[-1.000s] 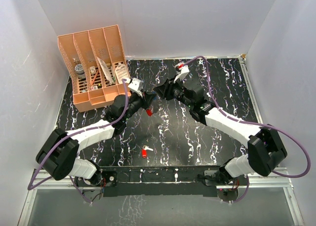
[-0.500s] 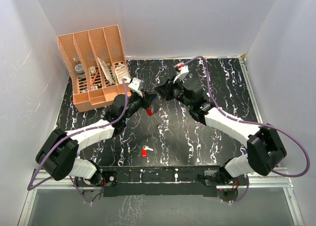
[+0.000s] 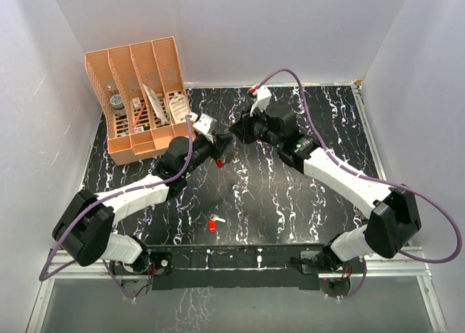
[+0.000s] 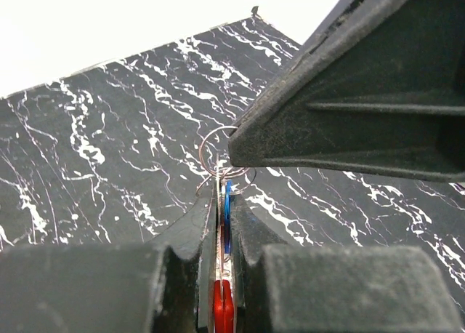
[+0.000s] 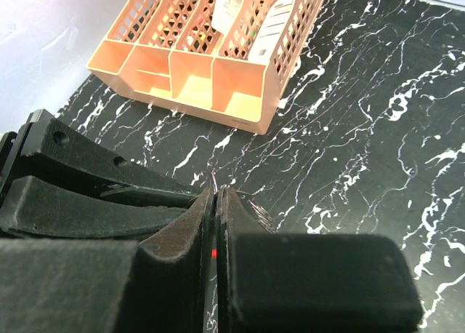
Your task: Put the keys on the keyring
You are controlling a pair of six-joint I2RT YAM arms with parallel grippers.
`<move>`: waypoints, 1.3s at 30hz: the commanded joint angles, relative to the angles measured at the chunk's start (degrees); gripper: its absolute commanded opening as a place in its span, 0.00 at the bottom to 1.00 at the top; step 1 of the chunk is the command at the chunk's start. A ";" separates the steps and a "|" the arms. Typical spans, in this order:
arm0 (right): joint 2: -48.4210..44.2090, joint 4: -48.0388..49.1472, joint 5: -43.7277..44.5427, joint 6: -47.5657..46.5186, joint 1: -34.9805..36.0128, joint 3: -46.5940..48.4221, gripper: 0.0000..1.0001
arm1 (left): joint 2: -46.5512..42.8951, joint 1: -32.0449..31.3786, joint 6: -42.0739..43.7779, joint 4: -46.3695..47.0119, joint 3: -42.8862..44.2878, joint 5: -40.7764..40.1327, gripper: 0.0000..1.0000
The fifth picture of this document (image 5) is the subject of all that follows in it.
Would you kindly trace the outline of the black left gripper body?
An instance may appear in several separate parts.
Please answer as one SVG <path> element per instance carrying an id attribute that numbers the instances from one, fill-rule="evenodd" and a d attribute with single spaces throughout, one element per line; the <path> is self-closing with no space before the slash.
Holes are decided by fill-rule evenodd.
<path id="1" fill-rule="evenodd" d="M 49 111 L 38 109 L 29 114 L 27 121 L 18 132 L 8 132 L 1 136 L 1 202 L 4 201 L 11 185 L 15 162 L 18 160 L 32 123 L 53 118 Z"/>

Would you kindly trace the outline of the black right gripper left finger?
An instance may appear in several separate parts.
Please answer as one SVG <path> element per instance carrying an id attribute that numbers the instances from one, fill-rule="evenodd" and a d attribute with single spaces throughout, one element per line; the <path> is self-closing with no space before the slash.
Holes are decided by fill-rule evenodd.
<path id="1" fill-rule="evenodd" d="M 201 332 L 214 193 L 142 242 L 4 239 L 3 332 Z"/>

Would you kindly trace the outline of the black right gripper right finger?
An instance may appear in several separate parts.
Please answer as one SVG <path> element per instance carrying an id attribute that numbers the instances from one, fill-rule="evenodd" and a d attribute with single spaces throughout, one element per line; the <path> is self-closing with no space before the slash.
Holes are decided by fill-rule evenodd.
<path id="1" fill-rule="evenodd" d="M 228 332 L 416 332 L 419 294 L 396 243 L 374 234 L 268 233 L 227 216 Z"/>

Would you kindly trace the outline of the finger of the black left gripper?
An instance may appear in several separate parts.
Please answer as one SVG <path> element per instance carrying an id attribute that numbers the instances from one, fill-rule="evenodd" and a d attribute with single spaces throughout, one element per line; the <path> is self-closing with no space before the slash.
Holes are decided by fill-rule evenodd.
<path id="1" fill-rule="evenodd" d="M 129 187 L 191 198 L 201 193 L 200 188 L 126 160 L 58 119 L 31 124 L 20 158 L 39 179 L 95 197 Z"/>
<path id="2" fill-rule="evenodd" d="M 101 201 L 27 176 L 11 184 L 1 206 L 1 229 L 25 237 L 142 239 L 186 211 Z"/>

